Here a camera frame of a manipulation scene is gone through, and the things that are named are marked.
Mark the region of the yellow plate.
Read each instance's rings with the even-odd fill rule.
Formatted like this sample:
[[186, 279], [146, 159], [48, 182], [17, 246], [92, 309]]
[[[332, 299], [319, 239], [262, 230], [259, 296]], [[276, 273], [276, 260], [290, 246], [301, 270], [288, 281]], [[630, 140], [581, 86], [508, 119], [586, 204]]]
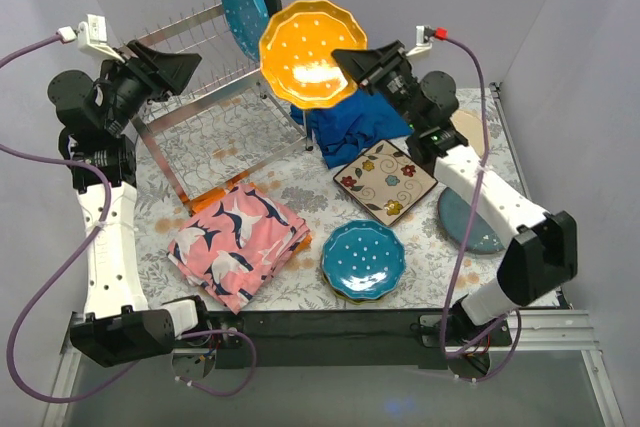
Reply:
[[332, 52], [367, 47], [350, 11], [329, 0], [296, 0], [269, 20], [259, 42], [260, 70], [277, 97], [301, 110], [331, 109], [357, 90]]

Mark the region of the cream round plate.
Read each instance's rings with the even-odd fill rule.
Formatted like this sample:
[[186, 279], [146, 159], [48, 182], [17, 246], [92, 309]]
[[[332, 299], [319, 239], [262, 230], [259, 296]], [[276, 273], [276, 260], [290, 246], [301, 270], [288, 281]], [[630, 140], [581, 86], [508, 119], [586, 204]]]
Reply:
[[475, 153], [482, 157], [485, 153], [484, 131], [481, 118], [477, 115], [457, 110], [451, 117], [456, 130], [463, 135]]

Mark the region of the square floral plate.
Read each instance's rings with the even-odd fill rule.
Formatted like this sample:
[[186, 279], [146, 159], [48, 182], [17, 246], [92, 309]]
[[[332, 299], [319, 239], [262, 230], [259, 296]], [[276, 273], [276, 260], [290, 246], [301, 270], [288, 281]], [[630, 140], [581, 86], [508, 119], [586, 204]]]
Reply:
[[431, 175], [388, 140], [366, 149], [333, 180], [386, 227], [397, 223], [437, 185]]

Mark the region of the dark teal round plate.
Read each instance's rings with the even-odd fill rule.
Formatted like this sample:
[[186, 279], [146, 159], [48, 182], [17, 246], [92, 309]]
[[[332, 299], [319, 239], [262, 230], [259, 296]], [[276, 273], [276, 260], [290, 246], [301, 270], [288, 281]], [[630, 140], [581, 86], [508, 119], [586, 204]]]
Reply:
[[[456, 244], [464, 239], [470, 216], [470, 206], [452, 189], [446, 188], [437, 204], [438, 219], [447, 236]], [[504, 250], [499, 237], [477, 214], [466, 243], [466, 251], [474, 254], [496, 254]]]

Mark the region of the blue polka dot plate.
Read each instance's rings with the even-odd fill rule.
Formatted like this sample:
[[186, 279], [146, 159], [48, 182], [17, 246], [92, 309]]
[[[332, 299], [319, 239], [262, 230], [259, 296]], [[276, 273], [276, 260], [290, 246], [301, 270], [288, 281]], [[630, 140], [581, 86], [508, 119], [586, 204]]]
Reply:
[[406, 270], [404, 246], [376, 221], [350, 221], [324, 243], [321, 270], [329, 286], [347, 300], [376, 301], [398, 286]]

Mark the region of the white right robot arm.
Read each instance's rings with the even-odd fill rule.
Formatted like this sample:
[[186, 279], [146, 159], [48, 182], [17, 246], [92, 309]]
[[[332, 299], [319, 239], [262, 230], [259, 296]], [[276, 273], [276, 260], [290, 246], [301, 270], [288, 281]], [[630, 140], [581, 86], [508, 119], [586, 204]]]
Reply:
[[486, 166], [453, 124], [459, 102], [449, 74], [432, 71], [417, 79], [399, 41], [373, 50], [335, 49], [331, 56], [361, 90], [381, 94], [412, 126], [410, 157], [465, 200], [506, 249], [494, 279], [454, 303], [446, 316], [460, 342], [479, 342], [489, 322], [576, 277], [575, 219], [531, 202]]

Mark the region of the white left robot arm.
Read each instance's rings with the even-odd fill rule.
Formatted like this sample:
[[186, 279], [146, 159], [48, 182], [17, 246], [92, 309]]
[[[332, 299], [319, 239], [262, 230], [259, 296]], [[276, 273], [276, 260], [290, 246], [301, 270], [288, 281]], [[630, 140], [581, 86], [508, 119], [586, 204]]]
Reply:
[[199, 296], [152, 309], [139, 279], [134, 233], [137, 200], [134, 142], [124, 129], [150, 102], [182, 93], [202, 58], [153, 50], [138, 41], [130, 56], [102, 62], [91, 79], [67, 70], [47, 95], [64, 128], [59, 150], [72, 161], [72, 185], [92, 241], [87, 249], [88, 290], [72, 345], [103, 367], [169, 354], [176, 338], [193, 347], [213, 333]]

